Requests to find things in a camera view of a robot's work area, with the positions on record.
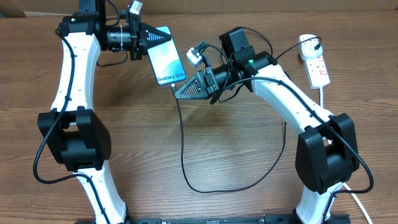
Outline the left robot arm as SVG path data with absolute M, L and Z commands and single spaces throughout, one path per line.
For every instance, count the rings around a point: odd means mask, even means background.
M 80 181 L 95 213 L 95 223 L 130 223 L 128 208 L 109 167 L 111 136 L 93 106 L 95 70 L 103 51 L 124 52 L 139 60 L 171 35 L 142 22 L 139 1 L 117 14 L 125 24 L 108 24 L 104 1 L 80 1 L 55 29 L 63 44 L 57 95 L 47 113 L 38 116 L 41 147 L 50 149 L 69 178 Z

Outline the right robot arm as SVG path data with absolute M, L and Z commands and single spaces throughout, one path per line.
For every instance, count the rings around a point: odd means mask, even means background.
M 348 215 L 335 215 L 331 207 L 362 160 L 358 154 L 353 120 L 334 115 L 312 101 L 290 79 L 270 51 L 256 53 L 243 27 L 220 35 L 220 53 L 226 63 L 212 67 L 205 56 L 206 42 L 187 52 L 194 65 L 204 64 L 181 87 L 177 100 L 217 102 L 226 90 L 246 87 L 268 102 L 297 135 L 295 169 L 303 182 L 301 200 L 292 213 L 266 215 L 264 223 L 349 223 Z

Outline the blue-screen Samsung smartphone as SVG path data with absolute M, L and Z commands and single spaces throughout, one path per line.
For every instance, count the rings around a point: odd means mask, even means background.
M 156 29 L 172 36 L 168 26 L 156 27 Z M 166 43 L 148 49 L 147 54 L 158 85 L 168 85 L 186 79 L 185 69 L 173 37 Z

